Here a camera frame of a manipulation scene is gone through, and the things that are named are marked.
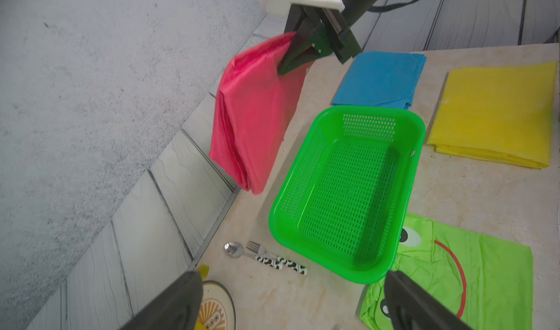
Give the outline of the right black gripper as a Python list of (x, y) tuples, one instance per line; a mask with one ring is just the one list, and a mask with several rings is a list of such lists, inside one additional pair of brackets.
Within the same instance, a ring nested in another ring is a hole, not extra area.
[(331, 54), (345, 63), (361, 52), (357, 38), (337, 10), (292, 5), (284, 32), (295, 36), (279, 63), (280, 76)]

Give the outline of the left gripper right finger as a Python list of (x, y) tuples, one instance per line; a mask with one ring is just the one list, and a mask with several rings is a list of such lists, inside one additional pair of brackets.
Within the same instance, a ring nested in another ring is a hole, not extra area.
[(401, 271), (389, 271), (384, 301), (393, 329), (470, 329)]

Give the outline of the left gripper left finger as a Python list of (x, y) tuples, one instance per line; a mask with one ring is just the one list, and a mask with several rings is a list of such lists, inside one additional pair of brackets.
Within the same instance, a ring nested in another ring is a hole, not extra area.
[(121, 329), (194, 329), (203, 299), (199, 272), (186, 272)]

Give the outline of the green frog raincoat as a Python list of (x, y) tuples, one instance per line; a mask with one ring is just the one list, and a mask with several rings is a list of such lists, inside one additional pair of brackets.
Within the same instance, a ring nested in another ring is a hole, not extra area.
[(472, 329), (531, 329), (531, 248), (407, 215), (395, 271)]

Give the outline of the pink rabbit raincoat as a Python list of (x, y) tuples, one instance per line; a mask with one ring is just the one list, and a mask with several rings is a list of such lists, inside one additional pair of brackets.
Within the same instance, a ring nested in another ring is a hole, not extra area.
[(294, 36), (276, 36), (233, 57), (217, 89), (209, 157), (254, 195), (267, 184), (309, 68), (277, 71)]

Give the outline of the blue folded raincoat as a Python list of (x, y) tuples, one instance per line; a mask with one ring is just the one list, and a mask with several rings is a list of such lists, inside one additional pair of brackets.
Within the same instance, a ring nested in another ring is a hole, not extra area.
[(359, 54), (331, 105), (408, 110), (426, 62), (424, 54), (380, 51)]

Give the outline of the green plastic basket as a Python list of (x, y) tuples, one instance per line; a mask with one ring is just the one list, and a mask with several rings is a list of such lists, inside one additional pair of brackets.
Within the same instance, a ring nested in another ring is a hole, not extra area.
[(411, 111), (333, 106), (313, 121), (271, 207), (273, 238), (340, 277), (394, 264), (426, 127)]

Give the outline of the yellow folded raincoat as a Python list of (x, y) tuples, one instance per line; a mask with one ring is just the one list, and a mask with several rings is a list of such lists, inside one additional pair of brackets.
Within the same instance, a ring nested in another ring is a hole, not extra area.
[(558, 63), (451, 70), (428, 144), (435, 151), (545, 169)]

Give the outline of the round patterned plate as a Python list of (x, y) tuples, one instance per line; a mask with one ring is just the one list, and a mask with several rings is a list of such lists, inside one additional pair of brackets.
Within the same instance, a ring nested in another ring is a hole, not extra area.
[(203, 299), (195, 329), (237, 329), (236, 306), (223, 284), (213, 280), (203, 282)]

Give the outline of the yellow banana bunch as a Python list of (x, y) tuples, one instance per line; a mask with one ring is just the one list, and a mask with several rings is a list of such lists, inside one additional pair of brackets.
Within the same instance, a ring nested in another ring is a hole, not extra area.
[(205, 264), (200, 264), (195, 271), (200, 275), (201, 280), (204, 281), (208, 277), (209, 266)]

